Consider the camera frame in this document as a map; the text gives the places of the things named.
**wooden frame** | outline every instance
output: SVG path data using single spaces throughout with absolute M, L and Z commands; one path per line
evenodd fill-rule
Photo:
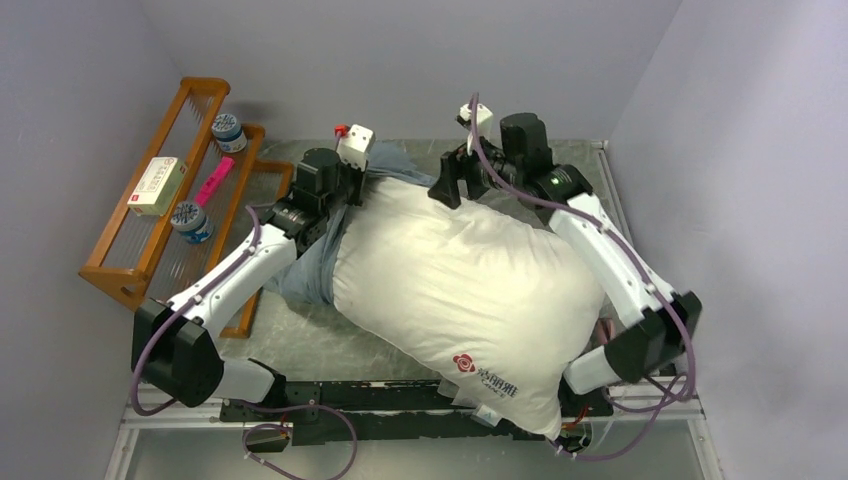
M 174 207 L 180 201 L 183 201 L 188 196 L 192 185 L 194 184 L 200 165 L 204 161 L 204 156 L 214 143 L 212 137 L 212 123 L 215 116 L 218 114 L 224 98 L 230 91 L 230 85 L 218 78 L 197 78 L 186 77 L 180 82 L 180 88 L 174 96 L 165 117 L 156 130 L 150 144 L 145 150 L 141 161 L 136 167 L 133 176 L 127 183 L 124 193 L 115 206 L 100 239 L 95 244 L 95 247 L 86 261 L 85 265 L 80 269 L 79 275 L 89 283 L 105 292 L 110 297 L 114 298 L 122 305 L 130 310 L 135 310 L 145 298 L 145 294 L 150 287 L 153 275 L 157 268 L 160 267 L 162 254 L 168 243 L 171 235 L 171 224 L 169 218 Z M 180 185 L 174 200 L 168 207 L 167 214 L 160 217 L 153 226 L 148 238 L 144 240 L 144 247 L 140 252 L 139 259 L 135 265 L 126 266 L 124 268 L 114 268 L 104 266 L 104 261 L 110 249 L 113 247 L 121 227 L 124 225 L 129 208 L 127 201 L 132 194 L 135 185 L 141 178 L 150 160 L 159 154 L 162 146 L 165 144 L 171 129 L 177 121 L 180 112 L 189 106 L 198 119 L 198 130 L 192 141 L 189 153 L 183 159 L 187 166 L 187 172 L 182 185 Z M 233 218 L 238 212 L 241 197 L 244 194 L 250 174 L 253 172 L 274 172 L 282 174 L 282 182 L 279 192 L 283 194 L 288 189 L 288 184 L 291 181 L 293 167 L 288 163 L 273 163 L 267 161 L 257 161 L 256 156 L 262 140 L 265 138 L 265 129 L 258 125 L 244 125 L 245 136 L 249 140 L 249 147 L 245 152 L 230 154 L 237 163 L 240 164 L 239 177 L 236 182 L 236 187 L 232 193 L 232 197 L 227 207 L 223 221 L 220 222 L 217 228 L 217 235 L 211 251 L 205 260 L 205 269 L 200 273 L 205 273 L 211 270 L 225 254 L 224 248 L 227 236 L 233 223 Z M 256 311 L 257 296 L 254 295 L 244 308 L 244 313 L 241 317 L 238 327 L 226 328 L 222 333 L 225 337 L 247 338 L 250 334 L 250 326 L 253 321 L 253 315 Z

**robotic arm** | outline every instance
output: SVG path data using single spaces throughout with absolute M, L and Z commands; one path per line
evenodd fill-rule
M 221 358 L 215 339 L 251 295 L 324 234 L 333 213 L 361 204 L 374 139 L 374 132 L 354 125 L 335 151 L 307 151 L 287 195 L 236 251 L 166 304 L 146 300 L 133 327 L 137 375 L 188 407 L 210 397 L 285 406 L 284 375 L 253 359 Z
M 638 382 L 684 353 L 684 339 L 664 303 L 675 310 L 691 337 L 701 313 L 698 297 L 692 292 L 677 293 L 644 263 L 623 240 L 576 168 L 553 164 L 545 124 L 535 114 L 502 119 L 500 149 L 486 139 L 492 112 L 478 104 L 476 115 L 471 115 L 471 108 L 464 105 L 457 121 L 471 129 L 476 120 L 480 147 L 495 173 L 519 192 L 547 201 L 540 203 L 569 207 L 567 213 L 523 202 L 583 258 L 624 324 L 624 332 L 566 368 L 563 375 L 574 393 L 582 395 L 622 380 Z M 439 179 L 428 192 L 449 208 L 460 204 L 458 180 L 465 180 L 472 200 L 490 188 L 501 187 L 472 149 L 473 140 L 469 134 L 466 144 L 442 156 Z

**wooden shelf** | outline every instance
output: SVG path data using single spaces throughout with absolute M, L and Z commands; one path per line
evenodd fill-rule
M 252 174 L 279 174 L 276 198 L 288 190 L 294 171 L 292 165 L 258 160 L 265 129 L 245 124 L 248 146 L 242 152 L 227 155 L 236 165 L 204 208 L 216 228 L 213 239 L 189 245 L 178 233 L 172 232 L 169 219 L 176 204 L 193 198 L 223 156 L 212 137 L 211 127 L 229 90 L 226 81 L 215 78 L 187 77 L 180 82 L 180 89 L 91 256 L 79 271 L 82 278 L 132 311 L 148 296 L 166 300 L 218 264 Z M 182 185 L 166 215 L 128 215 L 126 204 L 130 194 L 150 160 L 160 152 L 185 161 L 187 172 Z M 238 326 L 225 329 L 221 336 L 247 338 L 250 335 L 257 296 L 245 305 Z

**gray cloth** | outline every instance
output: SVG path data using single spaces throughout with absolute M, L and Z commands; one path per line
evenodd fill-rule
M 435 178 L 417 170 L 406 152 L 387 143 L 371 148 L 367 180 L 392 177 L 413 185 L 430 186 Z M 367 199 L 360 208 L 368 208 Z M 333 270 L 348 221 L 348 208 L 340 208 L 330 219 L 327 233 L 297 261 L 271 277 L 264 288 L 284 298 L 313 304 L 333 305 Z

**marble table surface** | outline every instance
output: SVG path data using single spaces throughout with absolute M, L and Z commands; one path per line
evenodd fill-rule
M 463 140 L 388 140 L 409 153 L 422 171 L 439 173 L 442 153 Z M 260 158 L 297 163 L 310 148 L 331 146 L 330 141 L 268 142 Z M 595 188 L 604 208 L 615 221 L 611 192 L 591 143 L 582 140 L 551 140 L 554 161 L 576 166 Z M 262 203 L 273 197 L 276 184 L 260 181 L 251 185 L 246 203 Z M 498 191 L 489 191 L 481 199 L 495 210 L 542 228 L 541 222 L 515 199 Z M 233 225 L 228 247 L 243 239 L 250 228 L 247 215 L 239 215 Z M 222 355 L 260 360 L 285 374 L 292 381 L 313 380 L 417 380 L 439 378 L 381 338 L 350 323 L 335 309 L 286 301 L 278 294 L 261 293 L 251 337 L 220 339 Z

